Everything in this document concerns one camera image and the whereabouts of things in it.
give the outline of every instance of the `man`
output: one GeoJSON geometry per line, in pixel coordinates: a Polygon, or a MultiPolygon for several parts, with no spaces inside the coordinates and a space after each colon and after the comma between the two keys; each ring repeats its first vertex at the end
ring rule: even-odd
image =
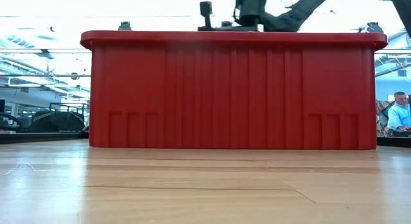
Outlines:
{"type": "Polygon", "coordinates": [[[388,128],[391,130],[411,131],[411,111],[404,92],[394,94],[395,104],[388,111],[388,128]]]}

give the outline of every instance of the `wooden floor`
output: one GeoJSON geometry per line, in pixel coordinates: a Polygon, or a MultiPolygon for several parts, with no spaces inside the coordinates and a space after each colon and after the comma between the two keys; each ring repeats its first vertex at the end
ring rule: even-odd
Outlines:
{"type": "Polygon", "coordinates": [[[411,149],[0,145],[0,223],[411,223],[411,149]]]}

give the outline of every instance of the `red plastic bin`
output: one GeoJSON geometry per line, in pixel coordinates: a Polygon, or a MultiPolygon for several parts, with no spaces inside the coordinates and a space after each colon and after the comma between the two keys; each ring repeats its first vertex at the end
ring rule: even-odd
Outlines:
{"type": "Polygon", "coordinates": [[[90,145],[371,150],[379,33],[87,31],[90,145]]]}

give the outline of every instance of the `blue shirt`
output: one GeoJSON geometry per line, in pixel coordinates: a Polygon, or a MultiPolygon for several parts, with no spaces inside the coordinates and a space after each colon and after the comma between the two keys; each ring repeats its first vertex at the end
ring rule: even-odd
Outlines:
{"type": "Polygon", "coordinates": [[[388,128],[391,130],[398,129],[400,126],[411,127],[410,105],[393,105],[388,111],[388,128]]]}

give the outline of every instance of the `person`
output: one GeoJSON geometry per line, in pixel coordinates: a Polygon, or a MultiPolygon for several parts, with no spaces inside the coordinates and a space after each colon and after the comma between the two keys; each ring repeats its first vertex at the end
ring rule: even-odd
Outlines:
{"type": "Polygon", "coordinates": [[[404,92],[394,94],[395,104],[388,111],[388,128],[391,130],[411,131],[411,110],[404,92]]]}

